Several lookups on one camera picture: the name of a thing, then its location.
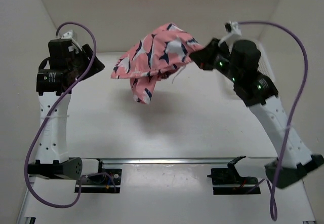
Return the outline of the pink shark print shorts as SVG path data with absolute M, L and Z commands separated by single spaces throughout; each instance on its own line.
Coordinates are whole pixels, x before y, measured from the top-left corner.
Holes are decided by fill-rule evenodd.
M 118 59 L 112 79 L 128 79 L 137 103 L 150 104 L 158 81 L 179 73 L 192 60 L 189 55 L 203 46 L 174 23 L 146 35 Z

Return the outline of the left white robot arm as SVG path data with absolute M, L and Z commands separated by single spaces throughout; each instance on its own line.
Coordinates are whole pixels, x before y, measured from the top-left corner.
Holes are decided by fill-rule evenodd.
M 86 80 L 104 69 L 88 44 L 62 36 L 48 43 L 49 57 L 43 60 L 36 76 L 40 103 L 40 134 L 37 153 L 28 163 L 29 175 L 44 179 L 75 179 L 82 173 L 81 158 L 71 158 L 66 141 L 68 106 L 77 79 Z

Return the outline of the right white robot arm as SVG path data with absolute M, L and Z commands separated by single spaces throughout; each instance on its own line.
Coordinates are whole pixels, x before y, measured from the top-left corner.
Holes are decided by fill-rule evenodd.
M 238 40 L 230 49 L 212 39 L 190 59 L 202 70 L 217 70 L 233 82 L 233 90 L 261 123 L 278 158 L 266 164 L 266 178 L 279 189 L 300 181 L 323 165 L 323 156 L 312 153 L 288 121 L 273 81 L 259 72 L 261 52 L 256 44 Z

